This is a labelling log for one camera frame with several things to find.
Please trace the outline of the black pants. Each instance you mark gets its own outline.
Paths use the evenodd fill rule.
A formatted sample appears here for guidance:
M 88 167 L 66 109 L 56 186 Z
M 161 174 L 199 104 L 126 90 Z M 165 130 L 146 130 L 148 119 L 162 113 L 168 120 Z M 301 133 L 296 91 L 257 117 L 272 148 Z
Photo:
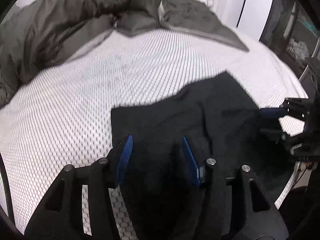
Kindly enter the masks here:
M 139 239 L 287 239 L 275 206 L 294 162 L 278 119 L 259 108 L 228 73 L 191 83 L 148 106 L 111 111 L 112 144 L 133 150 L 120 191 Z M 189 180 L 186 137 L 200 168 Z

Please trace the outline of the white mesh mattress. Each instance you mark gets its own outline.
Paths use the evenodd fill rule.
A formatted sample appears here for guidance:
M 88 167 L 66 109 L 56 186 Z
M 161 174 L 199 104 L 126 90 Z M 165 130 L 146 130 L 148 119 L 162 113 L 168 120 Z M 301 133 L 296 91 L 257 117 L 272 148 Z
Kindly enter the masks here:
M 274 52 L 244 34 L 240 39 L 249 52 L 164 29 L 135 37 L 114 32 L 22 87 L 1 110 L 1 155 L 17 229 L 25 230 L 65 165 L 89 165 L 111 149 L 113 107 L 147 105 L 225 71 L 259 107 L 306 97 Z

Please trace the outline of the dark glass cabinet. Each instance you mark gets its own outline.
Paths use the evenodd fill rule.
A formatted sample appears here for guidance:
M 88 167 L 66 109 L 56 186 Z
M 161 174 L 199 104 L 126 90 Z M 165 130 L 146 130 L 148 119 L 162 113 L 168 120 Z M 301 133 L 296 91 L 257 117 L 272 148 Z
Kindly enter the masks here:
M 300 78 L 307 58 L 319 58 L 319 30 L 298 0 L 273 0 L 260 42 Z

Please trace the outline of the white wardrobe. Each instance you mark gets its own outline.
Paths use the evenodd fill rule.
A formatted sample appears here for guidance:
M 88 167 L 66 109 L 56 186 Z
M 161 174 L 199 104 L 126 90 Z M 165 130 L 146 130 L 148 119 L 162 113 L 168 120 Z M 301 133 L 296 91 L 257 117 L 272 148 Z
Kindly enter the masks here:
M 209 0 L 220 21 L 258 41 L 273 0 Z

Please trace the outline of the grey duvet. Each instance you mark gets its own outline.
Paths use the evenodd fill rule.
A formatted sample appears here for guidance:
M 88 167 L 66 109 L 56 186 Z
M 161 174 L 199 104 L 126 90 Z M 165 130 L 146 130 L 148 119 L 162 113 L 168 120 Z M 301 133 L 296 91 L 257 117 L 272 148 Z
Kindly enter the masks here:
M 248 51 L 196 0 L 36 0 L 1 24 L 1 106 L 40 71 L 86 54 L 112 31 L 169 29 Z

